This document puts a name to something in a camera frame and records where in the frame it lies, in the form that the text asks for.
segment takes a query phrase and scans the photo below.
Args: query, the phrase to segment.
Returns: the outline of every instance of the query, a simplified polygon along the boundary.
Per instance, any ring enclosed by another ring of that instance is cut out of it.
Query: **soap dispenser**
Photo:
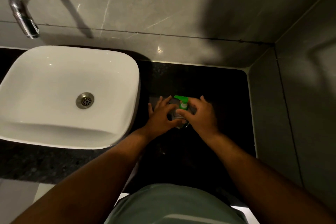
[[[181,101],[179,109],[186,110],[186,111],[190,112],[191,114],[193,114],[193,112],[191,111],[191,109],[188,107],[188,97],[174,96],[174,98],[177,98],[178,100]],[[184,119],[184,120],[186,120],[183,116],[181,116],[178,113],[176,113],[176,110],[173,111],[173,113],[171,115],[171,119],[172,120],[175,120],[175,119]],[[178,126],[177,128],[186,128],[188,125],[189,125],[189,122],[186,120],[186,123]]]

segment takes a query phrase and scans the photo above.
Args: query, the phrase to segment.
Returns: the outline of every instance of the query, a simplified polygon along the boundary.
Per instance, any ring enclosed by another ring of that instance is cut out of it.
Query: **drain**
[[[90,92],[84,92],[77,97],[76,105],[80,109],[86,109],[89,108],[94,101],[95,97]]]

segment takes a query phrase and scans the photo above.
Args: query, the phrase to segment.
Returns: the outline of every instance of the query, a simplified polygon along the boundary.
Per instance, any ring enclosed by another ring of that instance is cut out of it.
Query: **sink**
[[[0,84],[0,138],[101,149],[129,132],[139,68],[121,52],[41,46],[24,52]]]

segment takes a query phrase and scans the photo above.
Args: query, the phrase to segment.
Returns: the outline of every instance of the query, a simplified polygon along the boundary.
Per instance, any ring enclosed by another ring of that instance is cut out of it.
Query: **left hand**
[[[159,101],[156,103],[154,111],[151,103],[148,103],[149,120],[143,129],[145,130],[146,136],[151,141],[155,137],[166,133],[171,128],[182,125],[184,121],[183,119],[168,120],[168,112],[179,107],[175,104],[169,104],[171,98],[172,97],[169,96],[163,100],[163,98],[160,97]]]

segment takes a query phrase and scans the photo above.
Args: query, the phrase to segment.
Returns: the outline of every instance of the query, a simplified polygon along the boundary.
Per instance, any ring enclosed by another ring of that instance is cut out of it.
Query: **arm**
[[[65,178],[12,224],[103,223],[145,146],[182,122],[167,119],[177,107],[168,104],[170,99],[160,97],[154,112],[149,104],[150,118],[143,128]]]
[[[218,131],[212,105],[189,98],[195,115],[179,109],[216,153],[260,223],[336,223],[325,206],[282,175],[252,157]]]

